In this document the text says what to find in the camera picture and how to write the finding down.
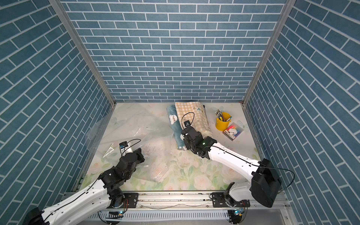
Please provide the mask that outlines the orange checked flower blanket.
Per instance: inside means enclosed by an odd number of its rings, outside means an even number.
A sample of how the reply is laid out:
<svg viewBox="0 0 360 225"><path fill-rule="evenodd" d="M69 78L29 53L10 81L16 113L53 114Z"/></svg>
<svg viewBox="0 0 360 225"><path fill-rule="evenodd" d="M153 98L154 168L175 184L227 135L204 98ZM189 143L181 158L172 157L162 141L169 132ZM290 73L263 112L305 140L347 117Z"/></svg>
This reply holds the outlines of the orange checked flower blanket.
<svg viewBox="0 0 360 225"><path fill-rule="evenodd" d="M203 104L200 102L176 102L175 108L182 128L185 128L185 121L205 137L213 138Z"/></svg>

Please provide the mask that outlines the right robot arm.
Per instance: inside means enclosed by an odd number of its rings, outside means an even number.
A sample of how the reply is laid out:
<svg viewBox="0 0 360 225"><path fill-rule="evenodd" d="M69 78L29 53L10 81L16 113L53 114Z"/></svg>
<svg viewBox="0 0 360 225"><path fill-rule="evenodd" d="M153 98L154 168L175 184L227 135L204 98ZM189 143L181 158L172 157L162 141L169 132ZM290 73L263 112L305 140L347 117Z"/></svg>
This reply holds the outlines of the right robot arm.
<svg viewBox="0 0 360 225"><path fill-rule="evenodd" d="M186 148L194 154L219 162L246 178L243 183L232 182L224 192L224 201L230 207L249 207L246 200L255 199L271 208L280 191L281 180L271 161L258 161L240 155L215 139L203 138L192 126L181 132Z"/></svg>

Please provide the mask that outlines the clear plastic vacuum bag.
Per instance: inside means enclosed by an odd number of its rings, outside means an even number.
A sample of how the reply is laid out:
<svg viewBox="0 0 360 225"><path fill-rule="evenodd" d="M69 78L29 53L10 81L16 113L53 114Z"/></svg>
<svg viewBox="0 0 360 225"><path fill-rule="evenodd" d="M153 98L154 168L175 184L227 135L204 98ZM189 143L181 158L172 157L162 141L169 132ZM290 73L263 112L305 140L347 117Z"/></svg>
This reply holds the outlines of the clear plastic vacuum bag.
<svg viewBox="0 0 360 225"><path fill-rule="evenodd" d="M171 152L176 147L164 103L119 103L97 144L97 150L83 185L118 164L119 143L127 141L132 150L141 148L145 161L136 167L132 180L162 182L170 173Z"/></svg>

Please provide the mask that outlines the dark teal bear blanket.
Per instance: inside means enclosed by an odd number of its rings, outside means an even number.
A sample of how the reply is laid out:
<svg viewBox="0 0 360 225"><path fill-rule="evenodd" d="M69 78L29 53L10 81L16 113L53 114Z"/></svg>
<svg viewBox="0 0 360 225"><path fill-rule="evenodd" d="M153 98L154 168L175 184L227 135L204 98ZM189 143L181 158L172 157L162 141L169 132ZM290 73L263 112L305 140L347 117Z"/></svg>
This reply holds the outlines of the dark teal bear blanket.
<svg viewBox="0 0 360 225"><path fill-rule="evenodd" d="M167 114L168 114L170 127L174 132L174 138L175 138L175 141L177 143L178 150L186 150L187 148L185 146L185 143L184 143L184 140L183 140L183 137L182 137L182 128L181 128L181 125L180 125L180 120L178 118L175 105L168 106L166 111L167 111Z"/></svg>

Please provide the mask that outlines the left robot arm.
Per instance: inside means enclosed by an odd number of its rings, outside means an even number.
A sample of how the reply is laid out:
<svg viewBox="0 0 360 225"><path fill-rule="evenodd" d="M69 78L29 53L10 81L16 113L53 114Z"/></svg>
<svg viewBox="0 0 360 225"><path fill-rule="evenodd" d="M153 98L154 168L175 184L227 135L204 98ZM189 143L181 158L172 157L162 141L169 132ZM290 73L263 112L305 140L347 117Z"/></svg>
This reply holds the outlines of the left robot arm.
<svg viewBox="0 0 360 225"><path fill-rule="evenodd" d="M124 194L121 186L131 178L136 166L144 161L141 148L127 151L116 166L101 173L91 185L53 206L43 210L36 207L29 211L23 224L76 225L111 203L122 202Z"/></svg>

